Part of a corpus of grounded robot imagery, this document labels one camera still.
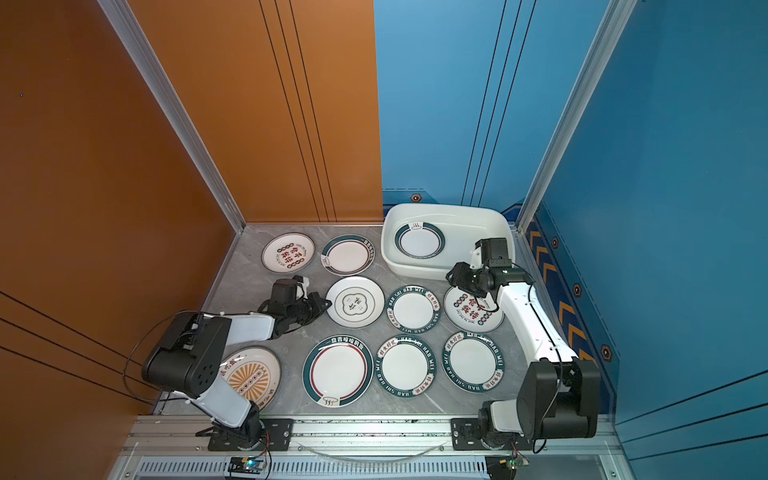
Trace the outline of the white plate clover design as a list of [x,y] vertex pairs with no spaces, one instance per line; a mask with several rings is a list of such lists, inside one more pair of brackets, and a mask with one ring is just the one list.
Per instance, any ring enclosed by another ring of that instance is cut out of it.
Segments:
[[385,297],[382,288],[363,276],[351,276],[334,283],[326,294],[331,302],[329,317],[347,328],[362,328],[374,323],[383,313]]

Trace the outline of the small green rimmed plate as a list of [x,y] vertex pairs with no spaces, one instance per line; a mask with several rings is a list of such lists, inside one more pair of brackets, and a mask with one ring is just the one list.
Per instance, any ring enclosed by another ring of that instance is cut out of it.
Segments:
[[375,259],[375,247],[366,237],[345,234],[331,239],[321,252],[321,264],[330,273],[354,276],[364,272]]

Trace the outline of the plate with red coin pattern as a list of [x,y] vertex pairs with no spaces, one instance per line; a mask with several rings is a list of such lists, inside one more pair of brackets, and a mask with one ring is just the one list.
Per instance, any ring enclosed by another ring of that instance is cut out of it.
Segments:
[[263,266],[273,273],[297,272],[309,265],[316,252],[315,242],[306,234],[289,232],[270,240],[261,254]]

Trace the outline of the green red rimmed plate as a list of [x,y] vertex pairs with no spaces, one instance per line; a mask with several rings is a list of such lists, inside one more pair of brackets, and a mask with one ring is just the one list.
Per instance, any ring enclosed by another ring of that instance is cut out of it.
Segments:
[[400,227],[394,237],[396,248],[413,259],[431,259],[438,256],[446,245],[440,228],[428,222],[413,222]]

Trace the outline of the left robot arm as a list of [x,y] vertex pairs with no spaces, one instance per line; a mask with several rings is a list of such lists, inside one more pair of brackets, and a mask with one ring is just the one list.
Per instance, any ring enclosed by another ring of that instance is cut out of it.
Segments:
[[272,340],[293,325],[313,322],[331,306],[330,300],[312,292],[288,305],[266,301],[256,312],[179,312],[145,360],[142,378],[181,395],[211,418],[212,426],[198,433],[211,438],[210,450],[256,449],[265,437],[260,407],[220,374],[225,350],[246,341]]

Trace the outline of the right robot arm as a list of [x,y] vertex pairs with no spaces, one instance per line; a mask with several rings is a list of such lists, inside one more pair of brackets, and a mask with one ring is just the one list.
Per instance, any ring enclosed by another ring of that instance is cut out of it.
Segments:
[[601,375],[559,334],[541,306],[534,280],[520,267],[458,262],[448,283],[479,298],[489,296],[510,321],[528,362],[517,396],[487,401],[478,411],[477,436],[489,448],[519,439],[530,444],[555,439],[591,438],[596,434]]

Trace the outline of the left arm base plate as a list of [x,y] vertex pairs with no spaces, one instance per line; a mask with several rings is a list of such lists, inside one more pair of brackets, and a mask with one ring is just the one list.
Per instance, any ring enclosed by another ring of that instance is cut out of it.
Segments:
[[207,449],[213,452],[285,452],[293,434],[294,420],[289,418],[261,419],[255,433],[245,434],[214,425]]

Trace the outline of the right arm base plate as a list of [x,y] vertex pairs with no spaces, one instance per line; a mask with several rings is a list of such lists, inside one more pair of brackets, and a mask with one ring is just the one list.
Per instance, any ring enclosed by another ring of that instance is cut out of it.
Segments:
[[499,432],[489,420],[453,418],[450,420],[452,446],[455,451],[494,450],[531,451],[531,442],[522,434]]

